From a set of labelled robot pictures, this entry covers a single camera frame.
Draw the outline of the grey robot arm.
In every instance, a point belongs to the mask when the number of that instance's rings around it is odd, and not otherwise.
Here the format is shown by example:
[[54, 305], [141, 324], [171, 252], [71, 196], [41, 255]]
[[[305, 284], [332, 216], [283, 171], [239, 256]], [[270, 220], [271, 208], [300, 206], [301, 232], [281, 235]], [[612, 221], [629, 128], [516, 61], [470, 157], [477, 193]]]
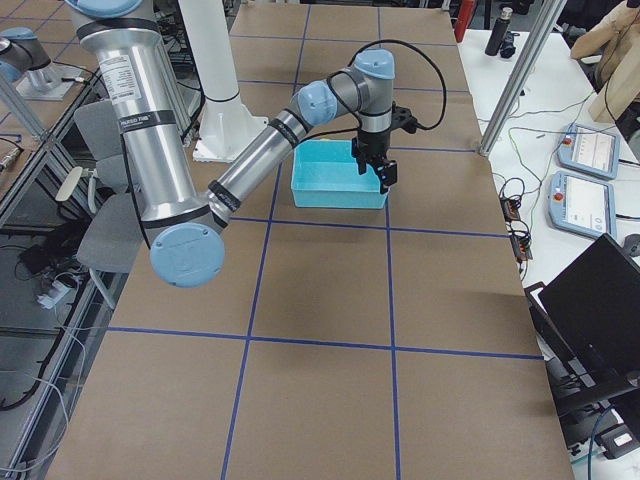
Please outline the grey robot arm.
[[205, 193], [194, 187], [176, 123], [174, 100], [162, 82], [162, 36], [148, 1], [73, 1], [81, 46], [99, 63], [119, 130], [140, 176], [146, 204], [141, 225], [156, 274], [177, 287], [210, 281], [223, 266], [221, 232], [248, 195], [316, 126], [357, 118], [352, 151], [361, 171], [373, 171], [382, 189], [396, 182], [387, 156], [395, 129], [419, 123], [393, 100], [395, 62], [385, 49], [363, 49], [350, 64], [299, 90], [273, 118], [243, 104], [218, 1], [183, 1], [205, 106], [194, 156], [223, 161], [226, 171]]
[[1, 74], [26, 100], [62, 101], [71, 88], [65, 68], [56, 66], [36, 34], [27, 27], [1, 32]]

